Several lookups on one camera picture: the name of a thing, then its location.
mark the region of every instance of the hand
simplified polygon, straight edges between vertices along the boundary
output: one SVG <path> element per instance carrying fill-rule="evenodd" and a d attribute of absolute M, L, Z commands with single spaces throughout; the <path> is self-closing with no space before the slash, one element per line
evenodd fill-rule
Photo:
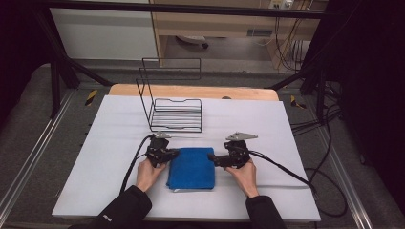
<path fill-rule="evenodd" d="M 236 182 L 242 191 L 244 191 L 245 195 L 249 198 L 259 196 L 256 186 L 256 166 L 253 164 L 252 159 L 240 169 L 231 167 L 226 167 L 225 169 L 236 179 Z"/>
<path fill-rule="evenodd" d="M 161 164 L 160 167 L 154 168 L 151 161 L 146 158 L 138 165 L 136 186 L 145 193 L 155 184 L 159 174 L 165 168 L 166 164 Z"/>

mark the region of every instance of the black wire rack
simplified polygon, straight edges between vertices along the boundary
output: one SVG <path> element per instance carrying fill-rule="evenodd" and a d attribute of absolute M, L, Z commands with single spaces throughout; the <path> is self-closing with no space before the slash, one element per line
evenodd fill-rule
<path fill-rule="evenodd" d="M 152 132 L 201 133 L 203 104 L 198 98 L 154 98 L 150 81 L 201 79 L 200 58 L 142 58 L 136 78 L 140 100 Z"/>

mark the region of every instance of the white table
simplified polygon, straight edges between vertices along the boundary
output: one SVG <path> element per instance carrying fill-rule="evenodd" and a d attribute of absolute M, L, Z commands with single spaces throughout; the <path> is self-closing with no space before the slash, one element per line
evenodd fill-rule
<path fill-rule="evenodd" d="M 261 152 L 306 177 L 282 102 L 202 98 L 203 132 L 170 134 L 169 148 L 213 147 L 226 154 L 225 138 L 235 132 L 258 135 L 247 140 L 250 150 Z M 107 95 L 97 113 L 53 215 L 93 217 L 119 193 L 140 141 L 150 135 L 138 96 Z M 145 142 L 141 152 L 145 152 Z M 319 221 L 310 188 L 272 164 L 253 158 L 262 195 L 272 197 L 285 221 Z M 135 183 L 137 166 L 128 186 Z M 216 185 L 209 192 L 174 193 L 165 186 L 168 169 L 148 192 L 153 208 L 150 220 L 248 220 L 245 196 L 231 174 L 216 168 Z"/>

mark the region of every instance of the blue cloth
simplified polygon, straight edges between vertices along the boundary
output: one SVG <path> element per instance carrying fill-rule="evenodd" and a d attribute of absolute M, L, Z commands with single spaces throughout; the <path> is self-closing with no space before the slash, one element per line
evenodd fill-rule
<path fill-rule="evenodd" d="M 170 161 L 167 186 L 170 189 L 213 189 L 215 166 L 207 154 L 212 148 L 180 148 L 179 155 Z"/>

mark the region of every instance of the white cabinet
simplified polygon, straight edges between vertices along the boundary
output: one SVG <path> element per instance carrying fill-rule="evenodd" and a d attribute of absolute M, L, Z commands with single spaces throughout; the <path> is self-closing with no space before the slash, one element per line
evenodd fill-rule
<path fill-rule="evenodd" d="M 51 9 L 51 13 L 71 58 L 140 60 L 157 56 L 150 12 Z"/>

